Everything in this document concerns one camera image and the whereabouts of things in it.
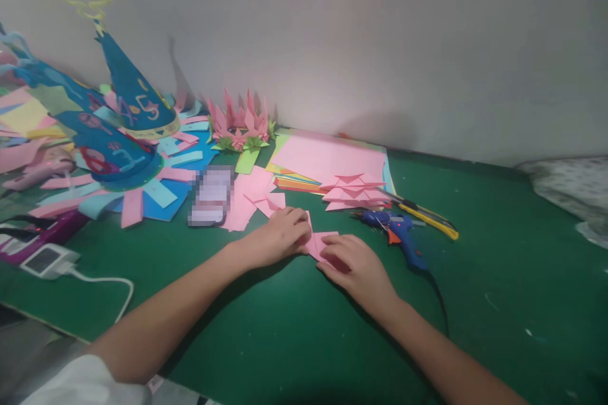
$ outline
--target forearm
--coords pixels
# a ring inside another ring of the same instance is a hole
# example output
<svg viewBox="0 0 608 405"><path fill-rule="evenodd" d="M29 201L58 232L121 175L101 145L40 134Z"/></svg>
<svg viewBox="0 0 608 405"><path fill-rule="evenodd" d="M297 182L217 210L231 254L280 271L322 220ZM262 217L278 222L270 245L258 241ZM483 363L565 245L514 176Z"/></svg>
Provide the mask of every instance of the forearm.
<svg viewBox="0 0 608 405"><path fill-rule="evenodd" d="M116 381L145 384L215 298L244 272L228 245L127 314L87 354L99 356Z"/></svg>
<svg viewBox="0 0 608 405"><path fill-rule="evenodd" d="M410 354L450 405L527 402L399 300L378 322Z"/></svg>

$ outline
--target pink glue gun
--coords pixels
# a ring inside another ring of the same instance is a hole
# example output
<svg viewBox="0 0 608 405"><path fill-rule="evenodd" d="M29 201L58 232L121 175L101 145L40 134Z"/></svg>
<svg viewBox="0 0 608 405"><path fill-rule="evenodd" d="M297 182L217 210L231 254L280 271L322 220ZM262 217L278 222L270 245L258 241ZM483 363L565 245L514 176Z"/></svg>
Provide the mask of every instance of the pink glue gun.
<svg viewBox="0 0 608 405"><path fill-rule="evenodd" d="M74 171L75 163L72 156L60 147L46 151L42 161L25 169L23 175L8 180L4 188L12 191L27 190L34 185L44 182L55 174L65 174Z"/></svg>

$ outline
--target charger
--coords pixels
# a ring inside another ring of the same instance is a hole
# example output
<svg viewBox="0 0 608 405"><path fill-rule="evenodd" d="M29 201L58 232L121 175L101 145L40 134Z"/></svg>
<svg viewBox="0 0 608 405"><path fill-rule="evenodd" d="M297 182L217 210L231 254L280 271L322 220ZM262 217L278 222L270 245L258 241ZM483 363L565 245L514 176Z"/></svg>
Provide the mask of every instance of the charger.
<svg viewBox="0 0 608 405"><path fill-rule="evenodd" d="M100 277L91 278L87 277L76 270L76 261L80 258L80 255L73 250L69 250L65 247L57 244L44 244L36 252L31 255L26 261L24 261L20 268L29 272L30 274L43 278L45 280L54 280L65 274L70 274L83 282L120 282L124 283L129 287L129 294L125 304L122 306L118 318L115 323L122 318L127 309L127 306L131 302L133 297L134 285L133 282L126 278L120 277Z"/></svg>

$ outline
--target white power cord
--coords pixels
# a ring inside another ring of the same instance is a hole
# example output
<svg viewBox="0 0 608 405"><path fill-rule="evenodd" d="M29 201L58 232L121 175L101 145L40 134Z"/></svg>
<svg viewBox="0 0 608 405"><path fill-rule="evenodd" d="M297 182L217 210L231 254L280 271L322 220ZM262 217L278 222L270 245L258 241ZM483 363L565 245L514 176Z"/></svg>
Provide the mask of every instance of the white power cord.
<svg viewBox="0 0 608 405"><path fill-rule="evenodd" d="M116 319L116 321L114 321L115 323L118 323L118 321L125 314L125 310L129 306L129 303L131 302L131 297L133 297L133 290L134 290L133 282L131 282L130 280L127 280L126 278L119 278L119 277L90 278L90 277L87 277L86 275L81 274L75 268L69 269L67 271L67 273L72 274L74 277L79 278L79 279L83 280L84 282L121 282L121 283L124 283L126 286L128 286L129 295L127 296L127 300L125 301L125 304L122 306L122 310L118 314L118 318Z"/></svg>

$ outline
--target cloth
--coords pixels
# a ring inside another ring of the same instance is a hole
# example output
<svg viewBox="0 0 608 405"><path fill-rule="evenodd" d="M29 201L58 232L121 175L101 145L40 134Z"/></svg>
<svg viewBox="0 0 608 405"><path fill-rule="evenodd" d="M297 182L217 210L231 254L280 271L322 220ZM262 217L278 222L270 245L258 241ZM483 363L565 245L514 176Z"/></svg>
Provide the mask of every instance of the cloth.
<svg viewBox="0 0 608 405"><path fill-rule="evenodd" d="M22 405L149 405L152 393L142 385L116 383L97 356L74 359Z"/></svg>
<svg viewBox="0 0 608 405"><path fill-rule="evenodd" d="M608 249L608 157L530 161L534 191L583 220L576 226L590 242Z"/></svg>

